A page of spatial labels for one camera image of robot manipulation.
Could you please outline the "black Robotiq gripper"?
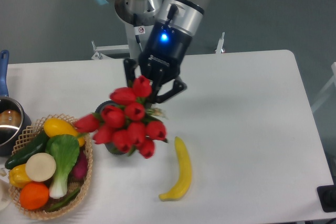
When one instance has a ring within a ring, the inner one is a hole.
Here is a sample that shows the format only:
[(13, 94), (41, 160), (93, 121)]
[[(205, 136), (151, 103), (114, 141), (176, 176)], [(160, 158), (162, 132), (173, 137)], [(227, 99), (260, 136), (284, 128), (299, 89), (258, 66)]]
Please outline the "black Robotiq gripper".
[[(145, 49), (136, 60), (124, 59), (124, 73), (127, 87), (132, 87), (138, 64), (141, 74), (152, 81), (151, 103), (164, 103), (187, 89), (179, 76), (180, 65), (192, 41), (192, 37), (176, 28), (156, 21)], [(164, 93), (161, 88), (173, 80)]]

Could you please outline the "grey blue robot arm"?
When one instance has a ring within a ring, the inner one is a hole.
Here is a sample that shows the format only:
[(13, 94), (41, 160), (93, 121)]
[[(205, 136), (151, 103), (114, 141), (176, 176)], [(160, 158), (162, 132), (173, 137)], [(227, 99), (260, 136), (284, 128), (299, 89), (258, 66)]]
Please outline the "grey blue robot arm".
[(210, 0), (97, 0), (112, 3), (127, 31), (130, 58), (124, 61), (127, 84), (135, 69), (152, 84), (145, 105), (163, 103), (186, 89), (180, 66)]

